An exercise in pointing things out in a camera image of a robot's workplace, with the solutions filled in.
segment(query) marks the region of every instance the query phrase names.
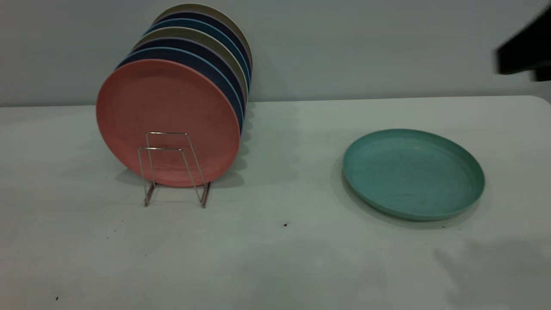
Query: wire plate holder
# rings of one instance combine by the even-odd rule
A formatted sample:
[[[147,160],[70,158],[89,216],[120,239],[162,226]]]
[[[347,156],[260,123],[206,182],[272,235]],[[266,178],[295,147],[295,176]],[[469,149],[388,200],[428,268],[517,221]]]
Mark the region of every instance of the wire plate holder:
[[[195,158],[195,163],[197,164],[197,168],[199,168],[199,174],[201,175],[201,179],[203,180],[203,194],[199,196],[199,191],[197,190],[197,185],[195,185],[195,180],[193,179],[193,175],[191,174],[190,165],[187,162],[186,155],[183,152],[182,148],[169,148],[169,147],[152,147],[149,144],[149,135],[170,135],[170,136],[186,136],[188,142],[190,143],[191,152],[193,153],[193,157]],[[180,152],[183,157],[183,162],[186,163],[187,171],[190,174],[191,184],[193,184],[193,189],[195,189],[195,194],[197,195],[197,199],[199,200],[199,204],[201,205],[201,208],[205,208],[205,204],[207,203],[207,197],[208,192],[210,190],[210,184],[212,182],[205,182],[205,178],[203,177],[203,172],[201,171],[201,166],[199,165],[199,161],[197,160],[197,155],[195,155],[195,150],[193,149],[193,144],[191,143],[190,136],[185,132],[159,132],[159,131],[149,131],[145,134],[145,141],[147,143],[146,147],[138,147],[138,158],[139,158],[139,167],[140,171],[142,172],[142,179],[143,179],[143,191],[145,193],[145,199],[144,199],[144,206],[147,207],[151,204],[151,197],[153,196],[153,192],[157,188],[157,183],[155,182],[155,175],[153,174],[153,161],[151,159],[151,151],[176,151]],[[147,180],[145,179],[145,174],[143,173],[143,163],[142,163],[142,151],[147,150],[148,156],[149,156],[149,167],[151,169],[151,185],[149,186],[149,190],[147,189]]]

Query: teal plate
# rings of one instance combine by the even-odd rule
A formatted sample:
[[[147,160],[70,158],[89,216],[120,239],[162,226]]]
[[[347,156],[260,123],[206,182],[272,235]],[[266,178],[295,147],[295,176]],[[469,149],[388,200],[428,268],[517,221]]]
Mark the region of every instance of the teal plate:
[[[453,217],[484,190],[477,160],[456,143],[432,133],[390,129],[348,147],[344,175],[372,207],[414,221]]]

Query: table surface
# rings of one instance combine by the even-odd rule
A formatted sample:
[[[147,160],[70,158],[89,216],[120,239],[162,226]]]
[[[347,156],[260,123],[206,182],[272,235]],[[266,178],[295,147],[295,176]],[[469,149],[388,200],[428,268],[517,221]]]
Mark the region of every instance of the table surface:
[[[469,150],[479,203],[424,223],[366,206],[342,155],[390,128]],[[536,97],[249,103],[206,209],[174,188],[144,208],[93,106],[0,108],[0,129],[4,309],[551,308],[551,106]]]

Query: navy blue plate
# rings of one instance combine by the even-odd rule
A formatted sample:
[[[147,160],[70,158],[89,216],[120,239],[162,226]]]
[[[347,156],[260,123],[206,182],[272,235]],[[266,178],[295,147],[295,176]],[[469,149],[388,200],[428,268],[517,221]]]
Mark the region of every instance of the navy blue plate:
[[[151,26],[151,28],[149,28],[145,32],[145,34],[148,34],[154,30],[166,28],[166,27],[187,27],[187,28],[202,31],[214,37],[222,44],[224,44],[228,48],[228,50],[231,51],[232,54],[234,54],[235,58],[241,65],[241,68],[243,68],[243,72],[246,72],[245,77],[247,78],[247,83],[249,84],[251,83],[251,70],[250,70],[250,66],[247,64],[248,58],[245,57],[244,54],[239,50],[237,45],[218,28],[210,24],[207,24],[205,22],[202,22],[200,20],[188,19],[188,18],[177,18],[177,19],[168,19],[163,22],[156,23],[153,26]]]
[[[239,83],[236,74],[231,70],[230,66],[222,59],[222,57],[218,56],[212,50],[204,47],[203,45],[200,45],[199,43],[186,39],[162,38],[147,41],[144,44],[136,47],[132,52],[149,49],[151,47],[173,47],[175,49],[191,52],[195,55],[200,55],[206,61],[210,62],[216,68],[218,68],[218,70],[220,70],[222,74],[226,78],[228,78],[234,89],[241,90],[240,92],[237,92],[237,94],[239,95],[239,99],[241,100],[241,102],[246,104],[244,92],[245,88]],[[245,104],[241,106],[243,108],[243,114],[245,114]]]
[[[142,59],[164,59],[181,63],[188,66],[210,79],[224,93],[226,98],[234,108],[235,115],[239,121],[239,130],[243,130],[243,109],[239,96],[231,85],[230,81],[213,64],[203,57],[190,53],[188,51],[175,49],[173,47],[151,47],[149,49],[134,52],[128,55],[118,66],[122,67],[127,63]]]
[[[156,22],[156,24],[161,23],[165,20],[175,19],[175,18],[191,18],[191,19],[200,20],[209,25],[215,26],[217,29],[219,29],[225,35],[227,35],[228,38],[230,38],[235,43],[235,45],[237,45],[237,48],[239,48],[239,50],[244,56],[247,56],[247,64],[249,65],[249,68],[252,68],[252,63],[251,63],[251,60],[249,59],[250,55],[247,53],[244,43],[241,42],[241,40],[238,38],[238,36],[231,28],[229,28],[226,24],[222,23],[220,20],[217,20],[216,18],[210,15],[197,13],[197,12],[176,12],[161,18],[159,21]]]

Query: beige plate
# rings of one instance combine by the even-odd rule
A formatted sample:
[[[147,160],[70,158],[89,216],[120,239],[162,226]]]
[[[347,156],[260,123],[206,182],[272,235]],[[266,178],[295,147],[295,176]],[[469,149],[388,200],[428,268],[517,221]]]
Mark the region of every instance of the beige plate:
[[[247,84],[245,73],[243,72],[243,69],[239,65],[239,62],[237,61],[235,56],[230,52],[230,50],[228,50],[228,48],[224,44],[222,44],[217,39],[213,38],[212,36],[202,31],[186,28],[186,27],[167,27],[167,28],[157,29],[143,36],[138,41],[138,43],[134,45],[134,47],[132,48],[132,51],[136,49],[136,47],[138,47],[139,45],[147,41],[161,39],[161,38],[188,39],[188,40],[197,42],[199,44],[202,44],[207,48],[211,49],[217,55],[222,57],[222,59],[224,59],[226,63],[229,64],[231,70],[235,73],[235,76],[237,76],[237,78],[239,79],[239,83],[245,87],[245,89],[243,89],[243,93],[245,93],[245,101],[249,100],[249,85]]]
[[[239,27],[234,23],[233,20],[231,20],[226,15],[224,15],[224,13],[214,8],[203,6],[201,4],[196,4],[196,3],[186,3],[186,4],[180,4],[179,6],[171,7],[170,9],[167,9],[166,11],[162,12],[157,18],[155,18],[155,21],[153,22],[153,24],[155,24],[159,19],[167,15],[170,15],[172,13],[178,13],[178,12],[202,13],[202,14],[214,17],[215,19],[220,20],[222,23],[228,26],[235,33],[235,35],[239,37],[239,40],[243,42],[243,45],[245,46],[245,49],[247,50],[247,53],[249,55],[249,59],[251,60],[251,71],[252,71],[252,67],[253,67],[252,53],[251,53],[251,48],[249,47],[249,42],[247,42],[245,35],[243,34],[243,32],[241,32],[241,29],[239,29]]]

